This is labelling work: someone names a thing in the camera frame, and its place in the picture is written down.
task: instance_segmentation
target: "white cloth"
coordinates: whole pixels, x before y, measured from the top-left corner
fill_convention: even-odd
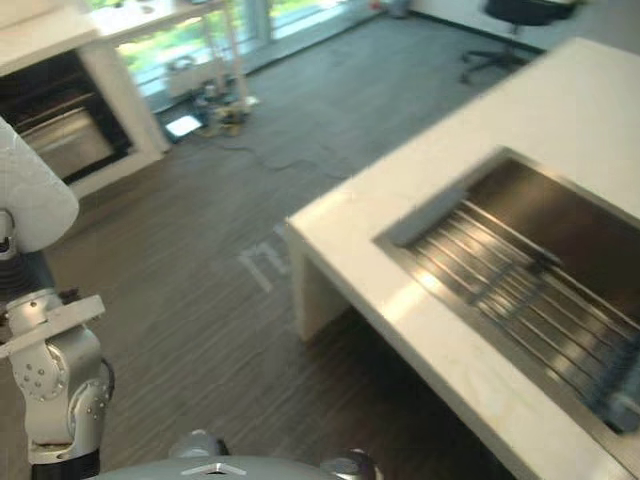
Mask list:
[[[0,118],[0,209],[15,222],[18,250],[51,245],[75,221],[78,200],[42,159]]]

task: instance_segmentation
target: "white wall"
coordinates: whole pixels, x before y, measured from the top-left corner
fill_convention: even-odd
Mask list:
[[[413,10],[497,35],[508,27],[482,11],[485,0],[414,0]],[[640,0],[592,0],[564,21],[525,28],[521,41],[552,48],[581,36],[640,54]]]

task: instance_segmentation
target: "office chair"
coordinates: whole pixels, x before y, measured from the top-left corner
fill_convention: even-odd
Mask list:
[[[478,65],[467,68],[460,76],[464,84],[471,82],[471,74],[489,67],[500,67],[513,70],[527,63],[527,60],[516,55],[518,33],[523,26],[539,27],[549,25],[555,20],[569,18],[575,10],[577,2],[560,3],[551,0],[487,0],[484,12],[490,17],[511,24],[511,38],[504,40],[501,52],[470,50],[462,55],[462,61],[470,63],[472,57],[485,59]]]

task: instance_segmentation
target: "cable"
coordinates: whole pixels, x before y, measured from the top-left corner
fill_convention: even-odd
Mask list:
[[[107,368],[107,372],[109,373],[108,394],[109,400],[111,400],[113,398],[113,392],[116,389],[116,371],[113,369],[113,365],[111,365],[106,358],[102,357],[101,362]]]
[[[316,162],[313,162],[311,160],[307,160],[307,159],[304,159],[304,158],[300,158],[298,160],[294,160],[293,162],[290,162],[290,163],[287,163],[285,165],[281,165],[281,166],[278,166],[278,167],[272,167],[266,162],[266,160],[264,160],[262,158],[262,156],[256,150],[254,150],[251,147],[246,147],[246,146],[243,146],[243,145],[223,145],[223,144],[218,143],[217,141],[213,140],[211,137],[206,137],[204,134],[199,134],[199,135],[203,136],[205,138],[209,138],[211,140],[211,143],[214,146],[216,146],[219,149],[221,149],[221,150],[227,150],[229,152],[247,152],[247,153],[250,153],[263,168],[265,168],[267,170],[274,171],[274,172],[281,172],[283,170],[288,170],[289,168],[292,168],[292,167],[294,167],[295,165],[297,165],[299,163],[310,163],[315,168],[317,168],[320,173],[322,173],[323,175],[326,175],[329,178],[334,178],[336,180],[345,180],[345,179],[350,177],[350,175],[339,175],[339,174],[335,174],[335,173],[332,173],[332,172],[328,172],[328,171],[324,170],[322,167],[320,167],[320,165],[318,165]]]

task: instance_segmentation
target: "white countertop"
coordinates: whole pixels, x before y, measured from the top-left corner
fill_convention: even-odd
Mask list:
[[[122,8],[84,13],[73,2],[0,29],[0,76],[94,40],[118,44],[222,8],[220,0],[125,2]]]
[[[96,38],[98,30],[89,15],[72,3],[0,29],[0,76]]]
[[[305,254],[487,440],[545,479],[629,478],[535,384],[373,243],[510,147],[640,217],[640,57],[572,40],[290,219]]]

